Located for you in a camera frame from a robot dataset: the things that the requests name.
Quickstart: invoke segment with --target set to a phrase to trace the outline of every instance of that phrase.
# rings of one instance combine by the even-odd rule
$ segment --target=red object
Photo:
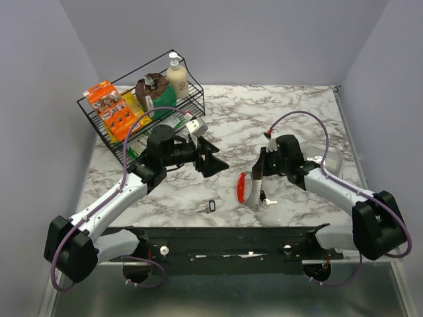
[[[240,203],[244,202],[245,176],[246,174],[242,172],[239,174],[239,177],[238,177],[237,195],[238,195],[238,201]]]

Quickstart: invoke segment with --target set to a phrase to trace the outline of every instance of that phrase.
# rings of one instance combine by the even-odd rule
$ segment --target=snack package
[[[137,116],[128,107],[114,85],[103,81],[84,92],[84,97],[117,140],[123,141],[129,128],[137,120]],[[139,129],[141,124],[137,123],[132,132]]]
[[[172,84],[161,74],[147,74],[135,86],[135,95],[144,111],[157,107],[176,107],[176,94]],[[151,119],[156,120],[171,111],[155,111]]]

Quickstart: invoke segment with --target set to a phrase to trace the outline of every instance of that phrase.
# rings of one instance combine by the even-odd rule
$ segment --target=white knob
[[[162,256],[167,256],[168,253],[169,253],[169,248],[167,246],[162,246],[160,248],[160,254]]]

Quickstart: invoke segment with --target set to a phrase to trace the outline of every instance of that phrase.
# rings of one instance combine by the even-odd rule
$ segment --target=marble countertop
[[[290,184],[285,178],[265,178],[263,189],[275,205],[257,211],[240,205],[236,196],[239,173],[250,170],[261,146],[263,132],[282,114],[307,110],[324,121],[330,146],[344,155],[340,177],[359,184],[356,163],[330,87],[310,86],[204,86],[206,98],[204,135],[221,150],[217,157],[229,170],[203,178],[192,165],[170,172],[160,186],[133,204],[113,227],[262,227],[316,226],[322,223],[345,225],[349,216],[332,203]],[[309,116],[295,115],[280,122],[274,135],[294,134],[301,147],[324,145],[320,125]],[[122,167],[97,138],[79,210],[104,194],[122,176]],[[206,212],[214,199],[216,211]]]

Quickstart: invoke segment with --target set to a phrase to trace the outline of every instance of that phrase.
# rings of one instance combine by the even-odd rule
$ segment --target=white pump nozzle
[[[169,57],[172,59],[172,61],[171,61],[172,69],[178,69],[179,68],[178,59],[182,59],[182,57],[178,56],[178,54],[176,52],[170,53]]]

